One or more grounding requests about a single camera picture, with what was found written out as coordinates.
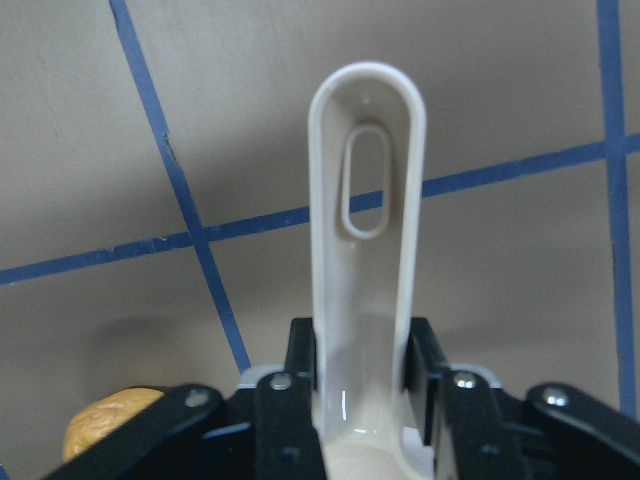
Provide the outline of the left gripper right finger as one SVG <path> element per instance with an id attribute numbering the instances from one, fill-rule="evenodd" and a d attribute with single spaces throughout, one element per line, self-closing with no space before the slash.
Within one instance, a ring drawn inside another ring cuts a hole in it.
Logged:
<path id="1" fill-rule="evenodd" d="M 571 385 L 518 399 L 449 363 L 425 318 L 410 323 L 404 387 L 437 479 L 636 479 L 639 424 Z"/>

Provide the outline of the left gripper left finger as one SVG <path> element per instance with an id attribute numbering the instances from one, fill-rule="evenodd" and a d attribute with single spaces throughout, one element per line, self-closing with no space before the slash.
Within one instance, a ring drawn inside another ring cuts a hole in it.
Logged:
<path id="1" fill-rule="evenodd" d="M 52 479 L 324 479 L 312 421 L 316 340 L 292 321 L 281 370 L 228 399 L 185 384 L 50 473 Z"/>

